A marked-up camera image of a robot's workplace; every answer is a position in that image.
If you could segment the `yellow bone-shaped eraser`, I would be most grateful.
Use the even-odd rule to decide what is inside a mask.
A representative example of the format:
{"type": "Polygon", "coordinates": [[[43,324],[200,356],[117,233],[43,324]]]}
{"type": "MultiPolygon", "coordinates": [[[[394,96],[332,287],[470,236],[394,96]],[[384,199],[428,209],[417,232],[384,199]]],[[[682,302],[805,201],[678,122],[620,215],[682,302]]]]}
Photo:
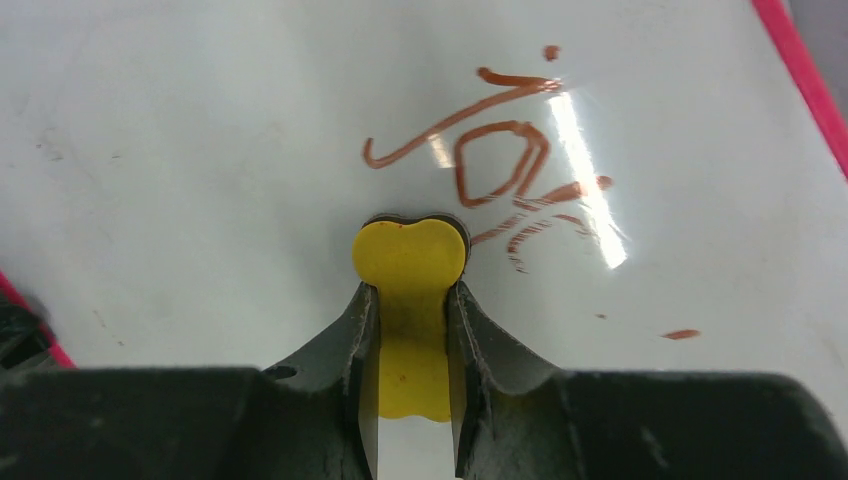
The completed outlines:
{"type": "Polygon", "coordinates": [[[449,421],[445,302],[469,250],[464,225],[445,213],[381,214],[355,236],[354,269],[378,296],[381,417],[449,421]]]}

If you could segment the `pink-framed whiteboard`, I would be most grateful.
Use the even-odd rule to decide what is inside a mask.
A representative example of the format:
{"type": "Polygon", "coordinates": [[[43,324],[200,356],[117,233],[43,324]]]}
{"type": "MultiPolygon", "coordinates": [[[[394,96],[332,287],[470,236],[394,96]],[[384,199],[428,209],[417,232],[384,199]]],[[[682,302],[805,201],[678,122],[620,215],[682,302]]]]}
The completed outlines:
{"type": "MultiPolygon", "coordinates": [[[[847,129],[780,1],[5,1],[1,475],[261,479],[381,214],[563,369],[574,479],[847,475],[847,129]]],[[[461,479],[378,413],[373,479],[461,479]]]]}

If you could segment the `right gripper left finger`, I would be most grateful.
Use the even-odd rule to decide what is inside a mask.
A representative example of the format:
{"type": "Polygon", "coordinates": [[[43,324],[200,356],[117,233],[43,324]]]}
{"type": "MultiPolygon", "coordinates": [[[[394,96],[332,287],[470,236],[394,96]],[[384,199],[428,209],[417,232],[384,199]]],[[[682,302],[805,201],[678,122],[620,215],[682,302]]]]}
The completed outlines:
{"type": "Polygon", "coordinates": [[[378,307],[375,288],[360,284],[337,320],[264,369],[274,387],[251,423],[259,478],[375,478],[378,307]]]}

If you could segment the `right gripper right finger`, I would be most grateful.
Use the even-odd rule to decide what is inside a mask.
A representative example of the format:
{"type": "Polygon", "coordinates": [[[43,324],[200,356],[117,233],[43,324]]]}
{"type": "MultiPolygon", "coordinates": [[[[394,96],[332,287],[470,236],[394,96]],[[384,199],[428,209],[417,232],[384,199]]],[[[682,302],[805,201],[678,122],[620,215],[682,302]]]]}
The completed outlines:
{"type": "Polygon", "coordinates": [[[576,478],[566,372],[497,325],[462,281],[445,313],[457,477],[576,478]]]}

